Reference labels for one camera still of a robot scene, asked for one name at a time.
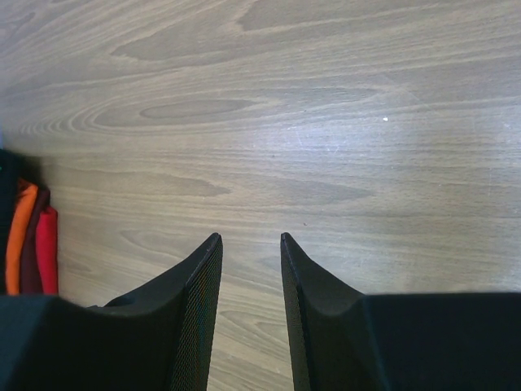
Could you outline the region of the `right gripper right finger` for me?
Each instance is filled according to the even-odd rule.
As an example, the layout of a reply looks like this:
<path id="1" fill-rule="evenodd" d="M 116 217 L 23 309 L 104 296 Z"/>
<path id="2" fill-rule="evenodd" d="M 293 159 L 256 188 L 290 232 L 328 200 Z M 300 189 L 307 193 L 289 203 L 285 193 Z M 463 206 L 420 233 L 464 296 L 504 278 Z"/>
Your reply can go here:
<path id="1" fill-rule="evenodd" d="M 297 390 L 517 390 L 520 295 L 366 295 L 280 242 Z"/>

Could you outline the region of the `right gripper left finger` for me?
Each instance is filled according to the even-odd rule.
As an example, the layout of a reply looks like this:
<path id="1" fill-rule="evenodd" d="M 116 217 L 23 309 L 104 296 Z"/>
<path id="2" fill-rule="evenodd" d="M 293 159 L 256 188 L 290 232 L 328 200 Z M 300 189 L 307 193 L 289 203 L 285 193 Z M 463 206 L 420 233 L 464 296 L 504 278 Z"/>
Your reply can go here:
<path id="1" fill-rule="evenodd" d="M 223 243 L 103 306 L 47 295 L 1 299 L 4 390 L 204 390 Z"/>

